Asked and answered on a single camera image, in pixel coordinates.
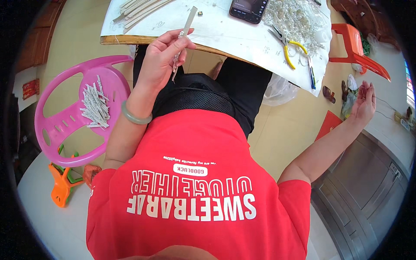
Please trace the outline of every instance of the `yellow handle pliers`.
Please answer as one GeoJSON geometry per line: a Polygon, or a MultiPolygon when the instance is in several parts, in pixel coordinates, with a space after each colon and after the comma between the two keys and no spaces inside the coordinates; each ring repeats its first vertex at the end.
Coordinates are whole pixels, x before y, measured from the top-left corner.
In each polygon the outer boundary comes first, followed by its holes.
{"type": "Polygon", "coordinates": [[[274,29],[274,31],[272,31],[272,30],[270,30],[269,29],[269,31],[279,40],[279,41],[281,41],[282,43],[283,43],[283,50],[284,50],[284,52],[285,52],[285,58],[286,58],[286,61],[287,61],[287,63],[289,64],[289,66],[292,68],[292,69],[296,69],[294,66],[293,66],[293,64],[292,64],[292,62],[290,61],[290,59],[289,59],[289,52],[288,52],[288,50],[287,50],[287,44],[293,44],[293,45],[296,45],[296,46],[299,46],[302,50],[303,50],[303,52],[307,55],[308,54],[308,51],[305,49],[305,47],[303,47],[303,45],[302,44],[300,44],[300,43],[298,43],[298,42],[295,42],[295,41],[287,41],[287,39],[286,39],[286,37],[285,36],[283,36],[283,34],[281,34],[280,32],[279,32],[279,30],[273,25],[273,29],[274,29]]]}

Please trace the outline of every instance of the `yellow handle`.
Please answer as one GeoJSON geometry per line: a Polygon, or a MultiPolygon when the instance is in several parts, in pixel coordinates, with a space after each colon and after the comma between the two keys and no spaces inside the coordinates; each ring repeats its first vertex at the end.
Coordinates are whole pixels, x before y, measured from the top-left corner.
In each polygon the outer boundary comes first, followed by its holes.
{"type": "Polygon", "coordinates": [[[288,43],[291,43],[291,44],[293,44],[293,45],[299,46],[299,47],[303,50],[303,52],[304,52],[306,55],[308,54],[308,51],[305,49],[305,47],[303,47],[303,45],[302,45],[302,44],[300,44],[300,43],[298,43],[298,42],[294,42],[294,41],[289,41],[288,43]]]}
{"type": "Polygon", "coordinates": [[[292,69],[296,69],[296,68],[293,66],[293,64],[292,64],[292,62],[290,61],[290,59],[289,59],[289,52],[287,51],[287,45],[285,45],[285,46],[283,47],[283,50],[284,50],[284,52],[285,52],[285,58],[286,58],[287,63],[289,64],[289,66],[290,66],[292,69]]]}

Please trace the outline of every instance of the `table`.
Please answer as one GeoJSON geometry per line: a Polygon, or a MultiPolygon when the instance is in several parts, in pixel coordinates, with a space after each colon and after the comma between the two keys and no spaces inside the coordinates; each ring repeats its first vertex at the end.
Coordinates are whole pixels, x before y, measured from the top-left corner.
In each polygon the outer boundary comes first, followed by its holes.
{"type": "Polygon", "coordinates": [[[313,90],[306,58],[300,58],[298,53],[295,57],[291,57],[296,66],[296,70],[292,70],[285,64],[283,45],[268,32],[270,27],[263,21],[258,25],[253,25],[231,17],[228,13],[231,1],[217,0],[217,5],[212,6],[213,0],[174,0],[141,20],[127,32],[129,35],[124,35],[124,24],[114,23],[113,20],[120,15],[119,6],[125,0],[112,0],[104,19],[100,42],[104,45],[151,43],[164,32],[183,27],[189,9],[196,6],[203,12],[203,15],[194,18],[192,27],[195,31],[189,38],[197,44],[197,50],[253,63],[284,77],[317,97],[328,63],[329,44],[332,37],[330,11],[326,2],[322,1],[320,12],[326,23],[322,30],[325,31],[329,40],[322,43],[325,49],[319,49],[317,55],[312,57],[317,82],[316,89],[313,90]]]}
{"type": "Polygon", "coordinates": [[[29,221],[55,259],[93,259],[85,242],[91,190],[85,183],[75,186],[67,206],[59,208],[50,195],[54,179],[49,163],[40,153],[17,186],[29,221]]]}

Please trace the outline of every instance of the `person's right hand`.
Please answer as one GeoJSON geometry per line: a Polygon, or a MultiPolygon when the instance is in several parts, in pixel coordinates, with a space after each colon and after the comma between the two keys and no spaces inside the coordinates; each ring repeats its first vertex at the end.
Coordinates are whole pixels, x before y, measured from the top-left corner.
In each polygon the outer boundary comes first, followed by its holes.
{"type": "Polygon", "coordinates": [[[181,31],[182,29],[167,31],[149,44],[137,79],[138,89],[150,87],[158,93],[168,83],[175,55],[181,52],[176,63],[179,67],[185,62],[185,48],[196,48],[196,45],[188,37],[184,36],[178,39],[181,31]]]}
{"type": "Polygon", "coordinates": [[[364,128],[376,111],[376,92],[373,83],[363,81],[358,89],[357,100],[352,106],[350,116],[355,117],[357,123],[364,128]]]}

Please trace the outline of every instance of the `red poster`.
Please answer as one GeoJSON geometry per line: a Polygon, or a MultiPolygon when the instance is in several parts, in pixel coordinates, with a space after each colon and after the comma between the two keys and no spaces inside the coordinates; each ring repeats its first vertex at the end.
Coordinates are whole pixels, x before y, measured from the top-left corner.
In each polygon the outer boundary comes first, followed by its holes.
{"type": "Polygon", "coordinates": [[[28,99],[35,94],[39,95],[39,79],[23,84],[23,100],[28,99]]]}
{"type": "Polygon", "coordinates": [[[327,115],[324,119],[324,123],[322,124],[321,130],[319,130],[318,136],[316,137],[315,141],[332,131],[340,123],[342,123],[342,120],[339,119],[339,117],[337,117],[334,113],[328,110],[327,115]]]}

